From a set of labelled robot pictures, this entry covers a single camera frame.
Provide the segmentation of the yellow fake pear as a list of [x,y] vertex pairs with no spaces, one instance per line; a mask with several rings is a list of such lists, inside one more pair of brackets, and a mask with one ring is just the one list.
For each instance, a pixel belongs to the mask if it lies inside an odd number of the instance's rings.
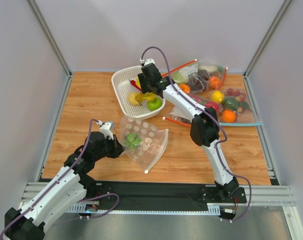
[[140,93],[138,92],[131,92],[128,97],[127,100],[128,102],[132,105],[132,106],[139,106],[141,103],[139,101],[136,100],[136,97],[140,96]]

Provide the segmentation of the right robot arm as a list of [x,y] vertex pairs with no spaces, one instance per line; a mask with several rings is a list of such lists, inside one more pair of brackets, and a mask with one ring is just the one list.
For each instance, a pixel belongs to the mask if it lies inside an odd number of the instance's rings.
[[231,172],[221,148],[219,132],[223,133],[224,130],[218,123],[216,110],[197,103],[170,77],[162,77],[153,62],[143,63],[141,71],[138,79],[142,91],[152,92],[172,103],[190,120],[190,137],[196,145],[202,147],[207,155],[214,173],[218,195],[222,199],[230,197],[239,187],[239,183]]

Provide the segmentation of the yellow fake banana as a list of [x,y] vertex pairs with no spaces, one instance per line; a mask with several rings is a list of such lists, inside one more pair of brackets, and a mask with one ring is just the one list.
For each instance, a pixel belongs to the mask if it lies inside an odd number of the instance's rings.
[[[140,84],[139,79],[136,79],[136,86],[139,88],[139,90],[142,92],[142,87]],[[147,93],[139,93],[136,97],[135,100],[139,103],[143,101],[153,101],[156,98],[156,95],[152,92],[147,92]]]

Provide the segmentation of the green fake fruit black stripe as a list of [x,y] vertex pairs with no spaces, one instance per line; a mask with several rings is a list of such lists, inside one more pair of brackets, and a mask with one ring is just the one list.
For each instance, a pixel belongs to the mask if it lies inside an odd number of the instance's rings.
[[138,149],[142,139],[136,133],[129,133],[125,136],[124,145],[131,149]]

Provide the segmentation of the red fake chili pepper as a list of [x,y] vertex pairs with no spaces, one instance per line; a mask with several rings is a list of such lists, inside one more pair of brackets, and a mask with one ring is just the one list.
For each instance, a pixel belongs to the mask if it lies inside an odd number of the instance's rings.
[[136,89],[138,89],[139,91],[141,91],[141,88],[137,85],[137,81],[135,80],[129,80],[129,83],[135,87]]

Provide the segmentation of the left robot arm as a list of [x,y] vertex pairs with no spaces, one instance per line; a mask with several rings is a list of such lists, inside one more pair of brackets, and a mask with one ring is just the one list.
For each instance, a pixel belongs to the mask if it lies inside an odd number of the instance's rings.
[[10,208],[4,216],[0,239],[42,240],[47,231],[74,204],[95,202],[119,195],[108,191],[100,194],[96,181],[88,175],[102,158],[118,158],[124,151],[116,135],[91,132],[84,145],[65,161],[56,176],[25,206]]

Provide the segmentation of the clear dotted zip bag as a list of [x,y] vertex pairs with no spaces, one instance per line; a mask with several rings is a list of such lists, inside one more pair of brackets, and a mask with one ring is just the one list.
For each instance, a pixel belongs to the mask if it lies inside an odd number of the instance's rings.
[[[124,140],[129,133],[141,138],[139,148],[126,147]],[[123,116],[120,121],[119,142],[125,154],[134,161],[144,174],[148,174],[164,154],[169,139],[168,129],[158,129],[155,125],[131,116]]]

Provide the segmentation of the green fake apple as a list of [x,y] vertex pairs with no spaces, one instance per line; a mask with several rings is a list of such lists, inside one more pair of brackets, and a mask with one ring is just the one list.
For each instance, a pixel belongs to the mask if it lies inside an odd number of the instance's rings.
[[162,104],[162,101],[158,97],[156,97],[154,100],[149,100],[147,102],[147,108],[152,112],[159,109]]

